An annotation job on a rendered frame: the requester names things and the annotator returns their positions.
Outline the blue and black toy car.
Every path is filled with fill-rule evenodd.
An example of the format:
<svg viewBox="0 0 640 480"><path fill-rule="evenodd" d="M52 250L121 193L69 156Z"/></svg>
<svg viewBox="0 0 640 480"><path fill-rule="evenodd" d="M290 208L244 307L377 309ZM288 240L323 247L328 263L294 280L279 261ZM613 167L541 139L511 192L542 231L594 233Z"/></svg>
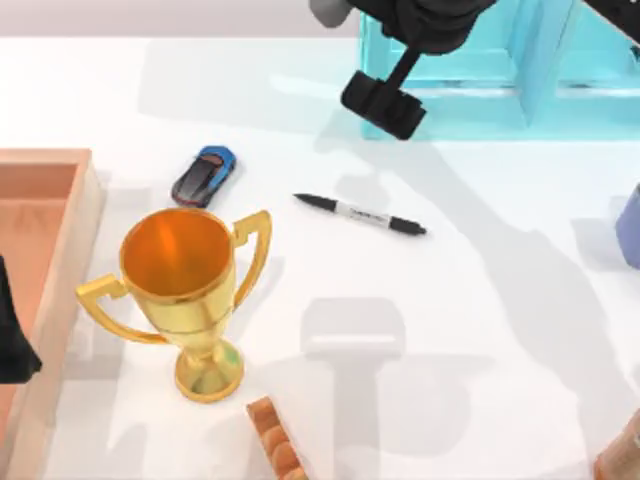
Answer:
<svg viewBox="0 0 640 480"><path fill-rule="evenodd" d="M203 147L174 182L172 200L183 207L206 209L213 196L235 170L237 159L226 146Z"/></svg>

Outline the tan wooden object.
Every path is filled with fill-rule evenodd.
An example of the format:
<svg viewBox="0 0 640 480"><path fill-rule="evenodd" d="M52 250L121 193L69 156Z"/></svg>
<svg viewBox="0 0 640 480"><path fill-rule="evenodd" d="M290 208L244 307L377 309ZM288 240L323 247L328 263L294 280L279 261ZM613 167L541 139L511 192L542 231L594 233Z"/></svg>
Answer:
<svg viewBox="0 0 640 480"><path fill-rule="evenodd" d="M598 455L594 480L640 480L640 409Z"/></svg>

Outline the shallow salmon box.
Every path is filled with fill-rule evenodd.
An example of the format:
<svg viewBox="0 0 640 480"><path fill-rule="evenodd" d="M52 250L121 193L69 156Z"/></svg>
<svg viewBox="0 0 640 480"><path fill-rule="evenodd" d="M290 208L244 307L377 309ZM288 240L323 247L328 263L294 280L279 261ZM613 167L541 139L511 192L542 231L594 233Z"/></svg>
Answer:
<svg viewBox="0 0 640 480"><path fill-rule="evenodd" d="M0 148L0 255L42 369L0 386L0 480L39 480L104 192L88 149Z"/></svg>

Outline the orange brown ridged block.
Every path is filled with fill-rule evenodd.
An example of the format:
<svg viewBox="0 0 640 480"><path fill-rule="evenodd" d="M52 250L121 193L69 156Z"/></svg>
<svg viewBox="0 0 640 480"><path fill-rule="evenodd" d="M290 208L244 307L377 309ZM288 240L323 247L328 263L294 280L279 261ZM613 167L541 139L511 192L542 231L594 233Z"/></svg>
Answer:
<svg viewBox="0 0 640 480"><path fill-rule="evenodd" d="M247 404L246 411L277 480L310 480L271 398Z"/></svg>

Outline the light blue rack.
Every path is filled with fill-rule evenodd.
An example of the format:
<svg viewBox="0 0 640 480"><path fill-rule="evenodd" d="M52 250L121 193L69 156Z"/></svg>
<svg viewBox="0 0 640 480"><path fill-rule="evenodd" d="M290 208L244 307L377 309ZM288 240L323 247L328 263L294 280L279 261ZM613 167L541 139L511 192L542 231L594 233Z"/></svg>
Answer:
<svg viewBox="0 0 640 480"><path fill-rule="evenodd" d="M640 140L640 46L583 0L498 0L403 88L414 140Z"/></svg>

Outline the lavender cup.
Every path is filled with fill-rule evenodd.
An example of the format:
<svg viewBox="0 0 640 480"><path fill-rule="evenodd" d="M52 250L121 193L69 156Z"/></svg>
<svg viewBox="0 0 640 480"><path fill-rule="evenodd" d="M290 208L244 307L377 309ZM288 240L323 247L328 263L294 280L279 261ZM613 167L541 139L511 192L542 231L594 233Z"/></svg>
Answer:
<svg viewBox="0 0 640 480"><path fill-rule="evenodd" d="M615 233L625 262L640 270L640 183L634 187L619 215Z"/></svg>

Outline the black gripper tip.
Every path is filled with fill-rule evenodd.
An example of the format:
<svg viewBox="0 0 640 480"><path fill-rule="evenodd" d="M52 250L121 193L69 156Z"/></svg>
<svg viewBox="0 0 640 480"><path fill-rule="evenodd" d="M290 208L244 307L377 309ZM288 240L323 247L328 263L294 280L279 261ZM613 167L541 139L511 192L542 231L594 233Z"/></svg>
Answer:
<svg viewBox="0 0 640 480"><path fill-rule="evenodd" d="M42 361L17 318L4 257L0 255L0 384L26 384L41 369Z"/></svg>

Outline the gold trophy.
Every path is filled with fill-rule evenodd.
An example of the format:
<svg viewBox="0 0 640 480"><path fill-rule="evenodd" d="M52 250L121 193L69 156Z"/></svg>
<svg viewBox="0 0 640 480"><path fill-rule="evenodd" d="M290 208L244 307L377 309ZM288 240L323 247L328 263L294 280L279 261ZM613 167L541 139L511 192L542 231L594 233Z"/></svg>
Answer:
<svg viewBox="0 0 640 480"><path fill-rule="evenodd" d="M179 348L175 382L198 403L232 394L244 376L239 351L224 338L233 312L264 268L272 238L270 214L261 210L227 227L193 208L167 208L135 224L119 250L122 275L105 275L76 289L86 313L123 339ZM105 296L130 295L153 327L144 332L112 319Z"/></svg>

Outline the black marker pen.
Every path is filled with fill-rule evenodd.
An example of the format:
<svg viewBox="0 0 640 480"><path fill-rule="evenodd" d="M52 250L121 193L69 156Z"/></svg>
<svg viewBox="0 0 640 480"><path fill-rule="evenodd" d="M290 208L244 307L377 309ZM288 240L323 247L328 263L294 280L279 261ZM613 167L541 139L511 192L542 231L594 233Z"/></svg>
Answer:
<svg viewBox="0 0 640 480"><path fill-rule="evenodd" d="M309 193L295 193L294 197L314 208L322 209L345 218L358 220L370 225L410 236L427 234L427 229L420 223L401 217L372 212L335 199L330 199Z"/></svg>

